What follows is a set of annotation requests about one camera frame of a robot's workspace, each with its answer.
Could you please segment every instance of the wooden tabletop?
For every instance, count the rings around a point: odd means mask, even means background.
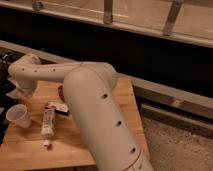
[[[9,125],[0,147],[0,170],[35,170],[95,165],[72,119],[72,114],[69,117],[57,115],[52,148],[47,150],[43,147],[41,124],[44,105],[47,101],[61,102],[57,94],[59,85],[61,84],[39,81],[32,99],[20,101],[27,105],[32,124],[27,129],[19,128],[13,123]],[[113,95],[136,139],[149,156],[130,79],[119,78]]]

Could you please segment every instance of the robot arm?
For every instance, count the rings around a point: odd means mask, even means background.
[[[63,82],[65,101],[100,171],[152,171],[113,99],[117,82],[107,63],[39,65],[32,54],[9,67],[23,89],[34,90],[37,80]]]

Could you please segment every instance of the black wall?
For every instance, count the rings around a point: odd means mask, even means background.
[[[213,49],[0,8],[0,39],[213,97]]]

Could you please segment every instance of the white cup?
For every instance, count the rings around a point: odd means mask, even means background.
[[[27,107],[23,104],[12,106],[6,114],[8,121],[15,123],[22,128],[28,128],[31,124],[30,116],[27,113]]]

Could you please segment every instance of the tube cap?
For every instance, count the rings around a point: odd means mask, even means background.
[[[50,140],[44,140],[43,145],[48,148],[51,145]]]

